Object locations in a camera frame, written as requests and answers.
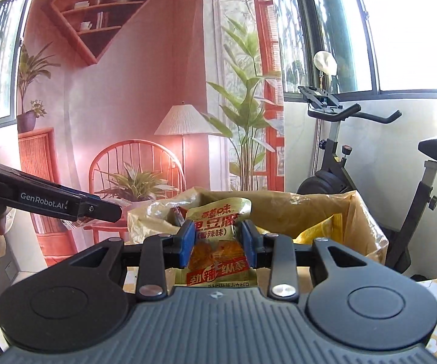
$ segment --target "bike handlebar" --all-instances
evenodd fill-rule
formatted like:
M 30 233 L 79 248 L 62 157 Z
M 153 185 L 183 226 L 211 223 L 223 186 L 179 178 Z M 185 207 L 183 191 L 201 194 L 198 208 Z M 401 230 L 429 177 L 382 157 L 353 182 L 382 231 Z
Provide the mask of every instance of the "bike handlebar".
M 387 124 L 392 123 L 395 120 L 399 119 L 402 116 L 402 112 L 397 110 L 387 118 L 383 118 L 383 117 L 376 116 L 376 115 L 371 115 L 370 113 L 364 113 L 364 112 L 357 112 L 356 114 L 354 114 L 352 116 L 359 117 L 361 119 L 372 120 L 373 122 L 382 123 L 384 125 L 387 125 Z
M 340 111 L 339 113 L 326 113 L 315 109 L 308 110 L 308 116 L 325 120 L 327 122 L 339 122 L 348 117 L 358 117 L 361 119 L 372 120 L 373 122 L 382 123 L 384 125 L 392 123 L 402 116 L 401 111 L 397 110 L 392 115 L 383 118 L 381 116 L 371 115 L 370 113 L 360 112 L 362 107 L 360 104 L 353 104 L 351 107 Z
M 355 114 L 360 112 L 361 110 L 362 107 L 360 106 L 360 104 L 353 104 L 349 108 L 334 114 L 320 112 L 318 110 L 308 110 L 308 116 L 325 120 L 327 122 L 339 122 L 340 120 L 345 120 L 350 116 L 355 116 Z

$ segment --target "bowl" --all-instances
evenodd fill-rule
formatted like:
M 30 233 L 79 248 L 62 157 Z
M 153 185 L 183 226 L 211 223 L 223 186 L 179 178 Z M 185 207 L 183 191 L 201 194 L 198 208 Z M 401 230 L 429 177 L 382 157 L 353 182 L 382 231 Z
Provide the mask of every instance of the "bowl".
M 115 3 L 122 4 L 122 3 L 128 3 L 130 0 L 112 0 L 112 1 L 115 2 Z

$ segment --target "floor lamp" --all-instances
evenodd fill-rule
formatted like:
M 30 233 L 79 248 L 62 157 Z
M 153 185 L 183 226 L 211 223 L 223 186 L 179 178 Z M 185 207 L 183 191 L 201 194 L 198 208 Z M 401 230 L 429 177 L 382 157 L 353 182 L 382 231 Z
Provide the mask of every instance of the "floor lamp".
M 185 135 L 220 133 L 200 115 L 193 105 L 183 103 L 171 107 L 154 134 L 181 135 L 181 161 L 183 162 L 186 188 Z

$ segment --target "wall shelf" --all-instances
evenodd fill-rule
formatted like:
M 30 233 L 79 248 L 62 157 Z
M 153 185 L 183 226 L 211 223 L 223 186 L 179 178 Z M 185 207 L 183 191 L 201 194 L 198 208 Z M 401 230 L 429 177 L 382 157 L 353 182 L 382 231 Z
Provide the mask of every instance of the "wall shelf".
M 109 30 L 117 30 L 120 29 L 122 26 L 111 26 L 111 27 L 103 27 L 100 29 L 93 29 L 93 30 L 86 30 L 86 31 L 79 31 L 77 34 L 78 35 L 82 35 L 82 34 L 92 34 L 92 33 L 98 33 L 100 31 L 109 31 Z
M 113 7 L 119 8 L 122 7 L 123 5 L 132 5 L 132 4 L 144 4 L 144 1 L 128 1 L 127 3 L 107 3 L 107 4 L 99 4 L 99 5 L 89 5 L 88 7 L 69 9 L 68 11 L 63 11 L 62 15 L 66 16 L 74 13 L 89 11 L 92 9 L 100 10 L 102 8 L 113 8 Z
M 87 7 L 75 8 L 86 1 Z M 113 38 L 149 0 L 53 0 L 49 16 L 69 44 L 89 65 L 97 64 Z M 90 30 L 81 31 L 81 23 L 90 22 Z

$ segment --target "potted plant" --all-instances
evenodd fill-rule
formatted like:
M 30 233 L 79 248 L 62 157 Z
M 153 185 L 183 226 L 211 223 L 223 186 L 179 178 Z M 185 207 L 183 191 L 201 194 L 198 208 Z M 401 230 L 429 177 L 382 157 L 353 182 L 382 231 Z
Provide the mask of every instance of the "potted plant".
M 30 101 L 30 104 L 37 119 L 39 117 L 45 117 L 47 111 L 45 111 L 45 108 L 43 108 L 43 102 L 41 100 Z
M 160 177 L 160 173 L 135 170 L 128 163 L 124 163 L 124 174 L 104 173 L 109 175 L 111 187 L 96 192 L 104 194 L 104 198 L 114 197 L 139 202 L 165 198 L 168 191 L 178 192 L 176 187 L 168 185 L 168 181 Z
M 25 95 L 30 83 L 32 83 L 38 76 L 43 75 L 48 79 L 52 78 L 52 73 L 47 70 L 48 67 L 60 67 L 60 64 L 50 61 L 50 58 L 55 55 L 42 57 L 43 52 L 51 44 L 51 42 L 47 43 L 42 50 L 34 56 L 29 55 L 24 44 L 21 46 L 18 67 L 18 91 L 21 98 L 21 114 L 16 116 L 18 122 L 18 133 L 32 131 L 35 128 L 36 118 L 46 114 L 43 105 L 38 100 L 32 101 L 32 108 L 25 111 Z
M 209 113 L 202 115 L 232 144 L 237 162 L 229 163 L 229 172 L 240 179 L 240 187 L 232 186 L 232 189 L 257 190 L 254 187 L 254 171 L 263 162 L 266 151 L 275 152 L 264 141 L 262 131 L 267 127 L 278 130 L 274 121 L 264 118 L 265 103 L 274 103 L 259 96 L 259 86 L 264 81 L 273 83 L 280 80 L 281 73 L 268 72 L 259 75 L 261 63 L 257 32 L 249 31 L 246 26 L 229 17 L 227 19 L 229 28 L 222 28 L 229 36 L 231 44 L 224 45 L 228 56 L 225 61 L 241 83 L 240 91 L 233 94 L 217 83 L 207 82 L 228 101 L 227 104 L 221 104 L 220 108 L 230 122 L 224 123 Z M 231 46 L 239 53 L 234 53 Z

